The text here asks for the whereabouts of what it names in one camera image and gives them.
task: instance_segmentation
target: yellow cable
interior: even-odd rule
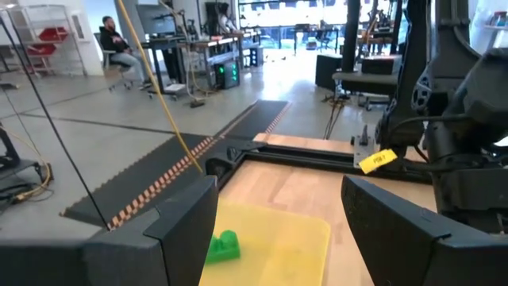
[[[152,68],[150,67],[150,64],[148,63],[146,55],[144,54],[143,47],[141,46],[140,40],[138,39],[138,37],[136,35],[136,31],[134,30],[133,23],[130,21],[129,15],[127,14],[127,11],[125,10],[123,0],[118,0],[118,4],[120,6],[120,10],[121,10],[121,13],[122,13],[124,19],[127,21],[127,25],[129,26],[129,30],[134,38],[134,41],[136,42],[137,49],[140,51],[141,58],[143,59],[143,63],[144,63],[144,68],[146,68],[148,76],[150,77],[150,81],[152,82],[152,85],[155,88],[157,97],[160,100],[160,104],[162,105],[162,107],[164,109],[164,113],[166,114],[168,121],[171,123],[173,130],[175,131],[178,141],[180,142],[181,146],[185,150],[185,153],[187,154],[187,156],[190,158],[190,160],[192,160],[192,163],[194,164],[194,166],[196,166],[196,168],[198,169],[198,171],[200,173],[203,173],[203,170],[201,169],[198,162],[196,161],[196,158],[194,158],[194,156],[192,156],[191,151],[189,150],[189,148],[183,141],[182,135],[180,134],[180,131],[178,130],[178,127],[176,126],[175,120],[173,120],[173,117],[171,116],[171,112],[169,112],[169,108],[167,108],[167,104],[164,101],[164,97],[160,93],[159,85],[157,84],[156,79],[152,74]]]
[[[38,195],[40,193],[40,191],[44,191],[44,189],[49,184],[49,180],[51,179],[52,174],[51,174],[51,169],[49,168],[49,164],[42,158],[41,154],[39,152],[37,152],[37,149],[32,144],[30,144],[27,141],[23,140],[21,137],[19,137],[15,133],[12,133],[11,131],[7,130],[5,127],[0,126],[0,129],[4,130],[11,137],[14,137],[14,138],[18,139],[21,143],[23,143],[26,146],[28,146],[39,157],[39,160],[42,162],[43,166],[46,167],[46,178],[44,179],[44,182],[42,182],[41,185],[39,185],[38,187],[34,188],[31,191],[27,191],[27,192],[24,192],[24,193],[22,193],[20,195],[16,195],[16,199],[19,200],[19,201],[24,201],[24,200],[29,199],[30,197],[32,197],[34,195]]]
[[[194,71],[194,68],[192,67],[192,65],[190,66],[190,73],[192,74],[192,82],[194,83],[194,86],[198,89],[198,91],[201,91],[201,92],[204,92],[205,95],[208,95],[209,93],[210,94],[219,94],[219,95],[222,95],[222,93],[220,91],[208,91],[208,90],[205,90],[203,88],[201,88],[197,83],[196,83],[196,75],[195,75],[195,71]]]

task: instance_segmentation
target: man sitting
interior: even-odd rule
[[[104,29],[101,29],[101,45],[102,48],[116,53],[110,55],[110,61],[125,64],[134,68],[141,81],[140,89],[148,88],[152,85],[146,68],[144,68],[143,59],[141,55],[129,47],[125,40],[115,30],[116,25],[110,16],[102,18]]]

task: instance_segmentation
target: wooden tabletop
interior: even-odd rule
[[[255,141],[342,153],[351,153],[349,142],[326,141],[274,134],[259,134]],[[408,158],[415,159],[414,151]],[[246,161],[221,191],[223,198],[322,218],[332,227],[324,285],[372,285],[367,267],[348,227],[341,202],[344,174],[278,164]],[[429,185],[365,177],[385,190],[435,211]]]

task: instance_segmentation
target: person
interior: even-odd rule
[[[233,21],[228,17],[228,3],[218,3],[217,4],[217,12],[219,19],[219,33],[220,34],[229,34],[229,33],[238,33],[238,28],[233,24]]]
[[[143,59],[138,52],[133,52],[121,35],[116,31],[114,20],[110,16],[102,18],[104,28],[101,29],[101,45],[107,51],[115,51],[110,55],[110,61],[125,64],[134,68],[139,80],[141,81],[140,89],[148,88],[152,85],[146,68],[144,68]]]

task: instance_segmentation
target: computer monitor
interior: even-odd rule
[[[145,34],[176,34],[175,19],[166,7],[162,5],[136,5],[136,8]]]

